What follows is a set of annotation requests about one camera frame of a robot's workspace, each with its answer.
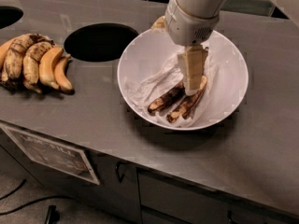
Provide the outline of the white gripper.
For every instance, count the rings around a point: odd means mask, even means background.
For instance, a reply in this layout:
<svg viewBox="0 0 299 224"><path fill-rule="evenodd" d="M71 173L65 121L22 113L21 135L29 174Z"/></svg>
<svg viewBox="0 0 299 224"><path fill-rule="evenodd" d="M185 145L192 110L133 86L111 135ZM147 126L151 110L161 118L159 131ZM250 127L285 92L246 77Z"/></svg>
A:
<svg viewBox="0 0 299 224"><path fill-rule="evenodd" d="M218 21L219 16L202 19L190 15L179 7L177 0L169 0L165 15L151 25L154 31L164 31L166 27L175 44L188 46L177 55L185 93L188 96L196 94L200 89L204 74L208 49L199 44L209 39Z"/></svg>

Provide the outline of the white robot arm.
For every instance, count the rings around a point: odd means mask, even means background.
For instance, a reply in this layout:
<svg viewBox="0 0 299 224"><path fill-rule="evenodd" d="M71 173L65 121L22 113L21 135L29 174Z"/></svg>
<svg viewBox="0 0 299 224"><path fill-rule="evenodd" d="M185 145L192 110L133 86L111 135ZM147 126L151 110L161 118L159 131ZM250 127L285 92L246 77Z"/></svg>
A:
<svg viewBox="0 0 299 224"><path fill-rule="evenodd" d="M200 88L201 75L189 74L189 68L203 68L201 64L188 64L189 55L198 62L201 43L207 41L220 20L220 11L227 0L169 0L165 14L153 28L165 29L172 41L184 46L183 83L186 94L194 95ZM299 25L299 0L269 0L286 17Z"/></svg>

